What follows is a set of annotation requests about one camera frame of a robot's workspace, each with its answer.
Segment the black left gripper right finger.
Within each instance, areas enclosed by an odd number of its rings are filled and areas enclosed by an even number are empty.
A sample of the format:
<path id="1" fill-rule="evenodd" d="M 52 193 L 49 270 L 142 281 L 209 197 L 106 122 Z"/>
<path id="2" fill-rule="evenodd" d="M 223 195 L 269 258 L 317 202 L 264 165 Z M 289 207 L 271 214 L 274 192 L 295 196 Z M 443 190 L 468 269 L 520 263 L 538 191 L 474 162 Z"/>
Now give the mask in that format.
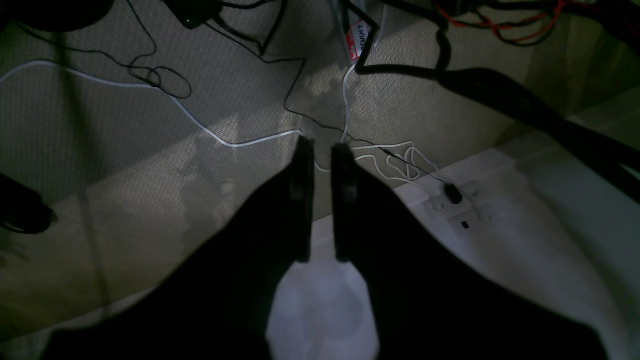
<path id="1" fill-rule="evenodd" d="M 348 145 L 331 149 L 335 256 L 365 281 L 379 360 L 605 360 L 598 333 L 458 259 Z"/>

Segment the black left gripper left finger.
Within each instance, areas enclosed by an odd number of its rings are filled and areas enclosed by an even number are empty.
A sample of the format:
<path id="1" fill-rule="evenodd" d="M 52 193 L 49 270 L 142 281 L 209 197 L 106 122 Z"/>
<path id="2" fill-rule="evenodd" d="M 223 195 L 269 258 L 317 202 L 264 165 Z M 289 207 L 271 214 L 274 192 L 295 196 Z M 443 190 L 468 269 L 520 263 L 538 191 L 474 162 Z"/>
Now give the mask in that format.
<path id="1" fill-rule="evenodd" d="M 300 137 L 290 164 L 153 291 L 97 325 L 57 330 L 44 360 L 270 360 L 275 292 L 308 262 L 313 142 Z"/>

